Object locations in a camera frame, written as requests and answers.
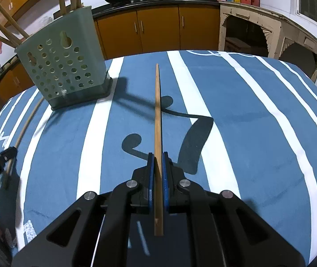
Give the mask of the green perforated utensil holder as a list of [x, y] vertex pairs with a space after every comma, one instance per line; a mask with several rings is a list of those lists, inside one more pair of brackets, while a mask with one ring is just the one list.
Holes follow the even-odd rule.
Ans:
[[108, 74], [90, 6], [53, 20], [15, 52], [51, 109], [109, 96]]

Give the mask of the wooden lower kitchen cabinets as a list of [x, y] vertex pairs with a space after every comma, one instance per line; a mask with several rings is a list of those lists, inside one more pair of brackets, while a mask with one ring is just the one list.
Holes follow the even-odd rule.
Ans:
[[[217, 50], [218, 6], [185, 1], [149, 2], [109, 10], [94, 18], [105, 61], [169, 50]], [[9, 99], [32, 86], [19, 57], [0, 78], [0, 96]]]

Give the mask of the blue white striped tablecloth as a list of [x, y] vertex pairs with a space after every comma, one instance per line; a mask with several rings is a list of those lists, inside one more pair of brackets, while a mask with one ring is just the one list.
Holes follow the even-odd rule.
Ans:
[[[53, 111], [43, 101], [18, 147], [0, 226], [14, 253], [85, 192], [131, 178], [154, 150], [155, 66], [163, 149], [205, 190], [231, 190], [304, 257], [317, 256], [317, 86], [297, 66], [211, 51], [106, 61], [102, 100]], [[32, 87], [0, 113], [0, 152], [15, 146], [42, 94]]]

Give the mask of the beige carved side cabinet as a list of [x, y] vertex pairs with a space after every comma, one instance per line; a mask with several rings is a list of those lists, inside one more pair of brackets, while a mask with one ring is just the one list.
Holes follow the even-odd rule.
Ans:
[[[219, 5], [219, 50], [222, 51], [225, 48], [227, 19], [234, 17], [252, 22], [262, 29], [269, 58], [279, 59], [283, 52], [294, 43], [317, 55], [317, 38], [286, 16], [272, 10], [236, 2], [220, 1]], [[317, 63], [310, 79], [313, 82], [317, 80]]]

